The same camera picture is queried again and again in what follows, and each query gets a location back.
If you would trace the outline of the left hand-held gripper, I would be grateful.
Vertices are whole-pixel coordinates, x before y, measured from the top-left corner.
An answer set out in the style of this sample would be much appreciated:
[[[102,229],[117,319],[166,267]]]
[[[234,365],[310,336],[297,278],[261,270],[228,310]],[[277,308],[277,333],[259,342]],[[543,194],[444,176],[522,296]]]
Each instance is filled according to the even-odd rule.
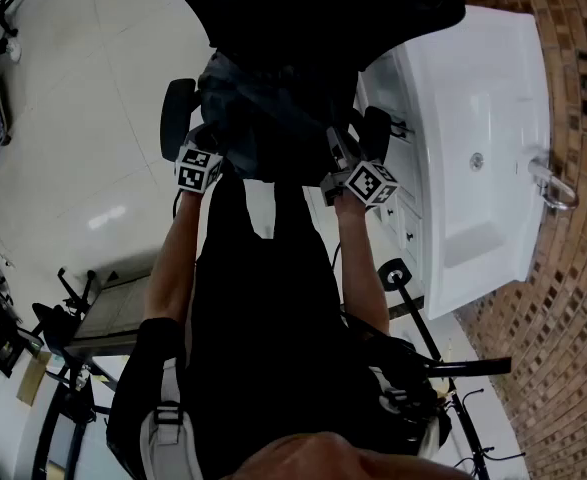
[[[171,81],[161,111],[160,149],[165,160],[175,161],[177,186],[204,194],[219,177],[223,157],[202,150],[218,148],[215,124],[204,123],[190,130],[191,115],[196,109],[196,81],[190,78]]]

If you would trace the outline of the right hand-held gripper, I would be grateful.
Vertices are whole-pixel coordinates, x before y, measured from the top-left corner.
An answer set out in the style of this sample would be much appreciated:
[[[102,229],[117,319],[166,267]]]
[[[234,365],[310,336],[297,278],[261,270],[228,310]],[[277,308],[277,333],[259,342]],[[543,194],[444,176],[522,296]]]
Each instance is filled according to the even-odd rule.
[[[385,204],[396,192],[398,181],[384,165],[391,137],[391,116],[374,106],[366,108],[363,118],[362,149],[369,161],[359,162],[357,141],[347,132],[336,127],[327,129],[327,142],[335,168],[320,183],[327,206],[333,206],[335,198],[348,189],[367,207]]]

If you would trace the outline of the grey-blue garment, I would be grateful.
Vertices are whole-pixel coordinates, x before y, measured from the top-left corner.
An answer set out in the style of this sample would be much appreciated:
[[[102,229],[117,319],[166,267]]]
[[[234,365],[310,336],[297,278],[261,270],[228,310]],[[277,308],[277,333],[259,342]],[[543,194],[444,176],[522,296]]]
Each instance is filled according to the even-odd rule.
[[[198,80],[202,117],[244,179],[317,186],[328,174],[327,130],[346,130],[357,71],[251,63],[216,51]]]

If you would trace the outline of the person's left forearm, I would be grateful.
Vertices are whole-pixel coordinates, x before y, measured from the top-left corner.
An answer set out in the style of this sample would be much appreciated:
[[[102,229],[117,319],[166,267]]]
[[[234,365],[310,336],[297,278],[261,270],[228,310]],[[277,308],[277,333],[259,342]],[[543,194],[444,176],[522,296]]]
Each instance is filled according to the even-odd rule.
[[[168,318],[184,327],[191,299],[202,195],[183,192],[152,269],[144,319]]]

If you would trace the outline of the person's right forearm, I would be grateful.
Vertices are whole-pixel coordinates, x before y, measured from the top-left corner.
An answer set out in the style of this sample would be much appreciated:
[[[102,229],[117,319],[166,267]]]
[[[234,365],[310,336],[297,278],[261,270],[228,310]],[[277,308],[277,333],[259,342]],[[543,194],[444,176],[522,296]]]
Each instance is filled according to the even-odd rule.
[[[345,190],[334,201],[341,245],[345,311],[389,334],[389,311],[377,274],[366,226],[366,207]]]

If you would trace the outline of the white vanity cabinet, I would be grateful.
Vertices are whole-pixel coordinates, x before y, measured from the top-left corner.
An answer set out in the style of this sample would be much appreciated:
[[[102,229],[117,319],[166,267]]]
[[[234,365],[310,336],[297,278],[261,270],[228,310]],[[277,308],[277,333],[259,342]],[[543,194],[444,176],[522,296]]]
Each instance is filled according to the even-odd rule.
[[[421,309],[423,190],[414,116],[398,54],[397,48],[385,53],[358,75],[354,108],[363,114],[375,107],[390,115],[392,134],[383,165],[398,181],[398,188],[382,206],[367,212],[366,221],[375,265],[401,258],[412,275],[406,290]]]

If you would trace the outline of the white ceramic sink basin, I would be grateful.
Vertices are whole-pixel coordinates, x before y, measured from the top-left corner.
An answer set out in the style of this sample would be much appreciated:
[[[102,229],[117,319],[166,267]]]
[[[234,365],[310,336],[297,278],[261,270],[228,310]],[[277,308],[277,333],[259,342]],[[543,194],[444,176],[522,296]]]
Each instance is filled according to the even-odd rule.
[[[405,43],[399,60],[416,115],[435,319],[528,274],[544,210],[528,164],[548,163],[547,78],[535,19],[483,7]],[[476,152],[484,165],[474,172]]]

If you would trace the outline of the chrome faucet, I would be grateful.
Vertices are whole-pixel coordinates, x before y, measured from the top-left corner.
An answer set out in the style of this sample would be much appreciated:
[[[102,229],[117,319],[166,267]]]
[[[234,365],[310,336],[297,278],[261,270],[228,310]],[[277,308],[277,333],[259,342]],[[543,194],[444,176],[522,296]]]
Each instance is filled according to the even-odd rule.
[[[550,209],[573,211],[579,206],[577,192],[557,177],[544,163],[544,157],[535,157],[528,164],[528,172],[540,189],[544,203]]]

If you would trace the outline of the grey low table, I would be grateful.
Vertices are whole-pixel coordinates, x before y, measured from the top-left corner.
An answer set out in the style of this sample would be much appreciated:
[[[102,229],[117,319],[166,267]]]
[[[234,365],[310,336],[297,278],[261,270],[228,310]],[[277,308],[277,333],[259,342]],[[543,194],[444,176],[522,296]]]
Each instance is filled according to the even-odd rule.
[[[75,335],[65,347],[78,360],[130,355],[144,318],[150,272],[108,281],[96,296]]]

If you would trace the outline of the person's black clothing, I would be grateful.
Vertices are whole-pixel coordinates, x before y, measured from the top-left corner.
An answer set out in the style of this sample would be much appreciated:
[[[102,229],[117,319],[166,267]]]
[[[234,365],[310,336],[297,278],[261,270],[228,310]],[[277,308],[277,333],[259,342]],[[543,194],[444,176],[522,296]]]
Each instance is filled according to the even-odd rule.
[[[301,187],[274,187],[270,239],[244,182],[226,173],[202,199],[186,324],[143,321],[120,376],[107,444],[134,480],[221,480],[281,438],[336,433],[419,457],[366,349],[386,334],[345,311]]]

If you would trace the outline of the black tripod stand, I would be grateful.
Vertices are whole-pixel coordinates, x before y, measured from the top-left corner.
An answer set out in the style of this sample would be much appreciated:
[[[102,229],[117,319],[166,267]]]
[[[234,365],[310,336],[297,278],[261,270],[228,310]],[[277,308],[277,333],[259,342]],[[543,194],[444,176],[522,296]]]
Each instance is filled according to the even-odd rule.
[[[82,294],[78,294],[65,279],[66,268],[62,267],[57,272],[57,278],[66,290],[68,297],[63,300],[63,306],[49,307],[42,303],[33,303],[32,309],[38,318],[38,325],[44,328],[46,324],[53,324],[60,320],[62,323],[80,323],[88,313],[91,304],[89,294],[97,274],[93,270],[86,273],[86,282]]]

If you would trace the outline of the black flat rig panel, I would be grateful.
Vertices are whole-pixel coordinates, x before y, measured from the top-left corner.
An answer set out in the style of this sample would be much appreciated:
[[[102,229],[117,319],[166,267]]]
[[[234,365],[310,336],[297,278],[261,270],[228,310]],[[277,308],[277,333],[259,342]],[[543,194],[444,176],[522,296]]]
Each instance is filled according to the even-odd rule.
[[[428,378],[458,378],[505,375],[511,372],[510,357],[462,361],[435,362],[425,367]]]

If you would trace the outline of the brown cardboard piece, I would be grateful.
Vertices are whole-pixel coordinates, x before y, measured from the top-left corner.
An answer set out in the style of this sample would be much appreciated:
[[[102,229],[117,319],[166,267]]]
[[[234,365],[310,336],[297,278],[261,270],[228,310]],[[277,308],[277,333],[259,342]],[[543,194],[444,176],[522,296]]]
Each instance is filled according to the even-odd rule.
[[[36,357],[29,360],[16,395],[19,401],[29,407],[33,406],[51,356],[48,351],[40,351]]]

